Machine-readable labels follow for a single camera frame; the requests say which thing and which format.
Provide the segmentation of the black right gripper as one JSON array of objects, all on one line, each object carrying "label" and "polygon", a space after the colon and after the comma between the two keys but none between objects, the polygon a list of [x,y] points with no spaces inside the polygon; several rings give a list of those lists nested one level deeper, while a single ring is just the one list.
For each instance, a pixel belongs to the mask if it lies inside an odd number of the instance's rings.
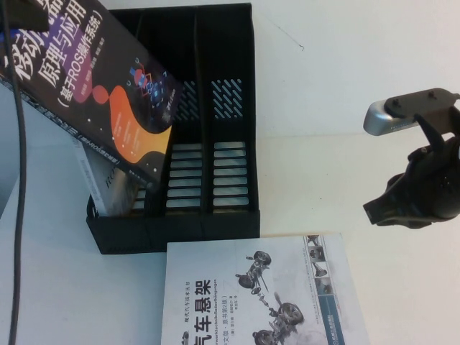
[{"label": "black right gripper", "polygon": [[[406,202],[424,222],[448,221],[459,215],[459,138],[444,142],[440,152],[421,147],[408,156],[403,183]],[[390,195],[363,205],[372,225],[389,226],[399,216]]]}]

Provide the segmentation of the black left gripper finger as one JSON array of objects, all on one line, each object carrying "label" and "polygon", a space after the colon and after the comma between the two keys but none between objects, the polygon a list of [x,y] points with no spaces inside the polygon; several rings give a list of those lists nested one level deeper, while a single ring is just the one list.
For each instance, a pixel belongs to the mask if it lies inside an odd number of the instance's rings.
[{"label": "black left gripper finger", "polygon": [[1,1],[1,33],[5,33],[5,21],[10,30],[49,30],[47,11],[33,1]]}]

